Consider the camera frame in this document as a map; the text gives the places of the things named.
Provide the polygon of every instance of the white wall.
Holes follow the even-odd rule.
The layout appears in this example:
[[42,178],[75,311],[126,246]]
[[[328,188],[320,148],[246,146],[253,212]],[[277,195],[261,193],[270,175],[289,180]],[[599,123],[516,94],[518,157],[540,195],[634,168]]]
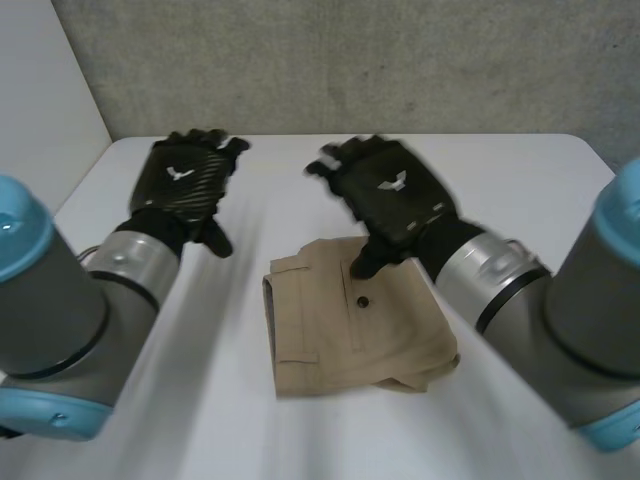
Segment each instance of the white wall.
[[56,212],[111,139],[48,0],[0,0],[0,173]]

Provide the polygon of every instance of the light blue cap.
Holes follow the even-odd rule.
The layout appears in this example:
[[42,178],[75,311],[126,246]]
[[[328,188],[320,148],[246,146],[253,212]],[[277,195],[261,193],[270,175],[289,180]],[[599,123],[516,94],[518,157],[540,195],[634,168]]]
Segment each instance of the light blue cap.
[[640,268],[640,159],[626,165],[600,192],[593,222],[618,256]]
[[113,408],[80,398],[0,388],[0,425],[41,437],[86,441],[96,437]]
[[579,428],[579,431],[604,452],[626,447],[640,438],[640,400]]
[[48,250],[49,213],[18,180],[0,175],[0,283],[19,275]]

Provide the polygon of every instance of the khaki pants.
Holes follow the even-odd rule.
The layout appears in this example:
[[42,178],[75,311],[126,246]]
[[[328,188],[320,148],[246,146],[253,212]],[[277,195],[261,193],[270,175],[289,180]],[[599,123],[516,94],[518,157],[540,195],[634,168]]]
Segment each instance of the khaki pants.
[[456,339],[413,261],[350,277],[365,240],[317,240],[271,262],[264,295],[278,395],[369,384],[424,392],[458,364]]

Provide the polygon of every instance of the gray wall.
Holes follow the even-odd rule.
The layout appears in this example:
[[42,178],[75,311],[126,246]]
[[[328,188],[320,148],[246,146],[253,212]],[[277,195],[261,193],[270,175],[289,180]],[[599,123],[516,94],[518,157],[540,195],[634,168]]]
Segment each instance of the gray wall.
[[640,0],[54,0],[114,139],[565,132],[640,154]]

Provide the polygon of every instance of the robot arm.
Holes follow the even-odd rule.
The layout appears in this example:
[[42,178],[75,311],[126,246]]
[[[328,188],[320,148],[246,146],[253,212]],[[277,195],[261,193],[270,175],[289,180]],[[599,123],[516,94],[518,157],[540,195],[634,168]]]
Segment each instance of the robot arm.
[[186,242],[220,257],[215,222],[236,159],[249,145],[221,131],[154,144],[131,218],[86,270],[44,208],[0,178],[0,425],[52,438],[94,438],[112,412],[178,274]]
[[640,163],[602,192],[552,278],[519,242],[460,219],[401,143],[354,138],[323,153],[307,173],[325,178],[370,234],[353,277],[417,257],[453,309],[571,428],[602,450],[640,437]]

